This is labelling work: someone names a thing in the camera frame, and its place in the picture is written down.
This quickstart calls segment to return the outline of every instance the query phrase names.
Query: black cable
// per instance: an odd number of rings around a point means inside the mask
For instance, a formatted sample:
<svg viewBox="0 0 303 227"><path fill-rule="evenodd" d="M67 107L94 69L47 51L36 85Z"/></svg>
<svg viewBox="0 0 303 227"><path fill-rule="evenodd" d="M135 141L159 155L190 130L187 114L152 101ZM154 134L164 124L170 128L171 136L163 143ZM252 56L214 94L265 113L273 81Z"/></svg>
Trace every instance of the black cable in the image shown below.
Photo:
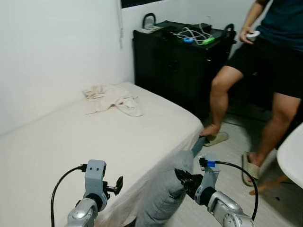
<svg viewBox="0 0 303 227"><path fill-rule="evenodd" d="M61 183L61 181L68 175L70 174L71 172L75 171L75 170L81 170L82 172L85 172L86 170L86 167L87 165L81 165L81 166L78 166L78 167L75 167L69 171L67 171L61 178L60 180L57 182L55 188L53 189L53 194L52 194L52 198L51 198L51 222L52 222L52 227L55 227L55 218L54 218L54 214L53 214L53 201L55 199L55 194L56 194L56 191L57 191L57 188L59 186L59 184Z"/></svg>
<svg viewBox="0 0 303 227"><path fill-rule="evenodd" d="M235 164L232 164L232 163L228 163L228 162L220 162L220 161L215 161L216 164L222 164L222 165L227 165L227 166L232 166L232 167L235 167L241 171L243 171L252 181L252 184L254 185L254 188L255 188L255 192L256 192L256 198L255 198L255 208L254 208L254 212L252 214L252 217L251 219L255 220L255 217L256 217L256 214L257 214L257 210L258 210L258 203L259 203L259 193L258 193L258 187L257 187L257 184L255 182L255 179L245 170L243 169L242 167L240 166L237 166Z"/></svg>

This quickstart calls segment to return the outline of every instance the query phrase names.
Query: hand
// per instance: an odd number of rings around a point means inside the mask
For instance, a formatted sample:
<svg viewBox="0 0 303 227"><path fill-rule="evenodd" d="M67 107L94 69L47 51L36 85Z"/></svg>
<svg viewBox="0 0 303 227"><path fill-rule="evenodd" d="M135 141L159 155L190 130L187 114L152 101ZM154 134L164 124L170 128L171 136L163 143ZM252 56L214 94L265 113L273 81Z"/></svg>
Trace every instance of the hand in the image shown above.
<svg viewBox="0 0 303 227"><path fill-rule="evenodd" d="M254 30L252 30L250 27L243 27L240 32L240 37L239 37L240 41L246 44L253 45L254 43L246 37L246 34L252 34L252 33L254 33Z"/></svg>

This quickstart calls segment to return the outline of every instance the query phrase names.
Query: black shorts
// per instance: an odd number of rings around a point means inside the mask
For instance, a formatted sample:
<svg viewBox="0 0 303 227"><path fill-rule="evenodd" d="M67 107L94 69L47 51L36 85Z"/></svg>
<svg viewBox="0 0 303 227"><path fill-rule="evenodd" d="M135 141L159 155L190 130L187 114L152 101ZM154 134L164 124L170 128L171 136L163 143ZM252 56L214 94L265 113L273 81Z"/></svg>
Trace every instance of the black shorts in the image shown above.
<svg viewBox="0 0 303 227"><path fill-rule="evenodd" d="M266 80L271 81L275 92L296 98L303 96L301 52L281 48L258 38L253 45L243 44L226 65L239 70L245 77L255 73L269 77Z"/></svg>

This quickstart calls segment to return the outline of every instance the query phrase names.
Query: black dresser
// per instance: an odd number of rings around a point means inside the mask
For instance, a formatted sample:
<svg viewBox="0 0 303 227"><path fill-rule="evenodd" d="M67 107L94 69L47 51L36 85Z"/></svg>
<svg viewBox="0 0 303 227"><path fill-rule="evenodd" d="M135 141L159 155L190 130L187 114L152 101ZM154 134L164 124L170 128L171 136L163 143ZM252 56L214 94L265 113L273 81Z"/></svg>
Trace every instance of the black dresser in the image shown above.
<svg viewBox="0 0 303 227"><path fill-rule="evenodd" d="M236 32L211 29L218 35L208 45L185 43L174 34L185 26L165 21L151 34L134 31L135 84L189 110L200 119L209 113L211 81L227 61Z"/></svg>

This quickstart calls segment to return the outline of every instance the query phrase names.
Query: beige slipper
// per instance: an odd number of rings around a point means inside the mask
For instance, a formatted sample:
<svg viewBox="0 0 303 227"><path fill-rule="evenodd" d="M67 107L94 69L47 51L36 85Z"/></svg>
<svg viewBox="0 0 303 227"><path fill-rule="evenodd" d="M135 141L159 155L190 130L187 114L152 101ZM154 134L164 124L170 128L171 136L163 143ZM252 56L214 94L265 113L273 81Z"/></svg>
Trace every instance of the beige slipper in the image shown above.
<svg viewBox="0 0 303 227"><path fill-rule="evenodd" d="M245 169L256 181L260 178L260 167L250 163L248 160L248 152L242 155L242 167ZM247 186L253 186L252 182L249 182L245 173L242 172L243 182Z"/></svg>
<svg viewBox="0 0 303 227"><path fill-rule="evenodd" d="M217 143L221 143L223 141L228 140L229 135L226 132L220 132L216 136L209 135L206 138L207 138L207 140L206 140L206 143L204 144L204 146L209 147L209 146L213 146Z"/></svg>

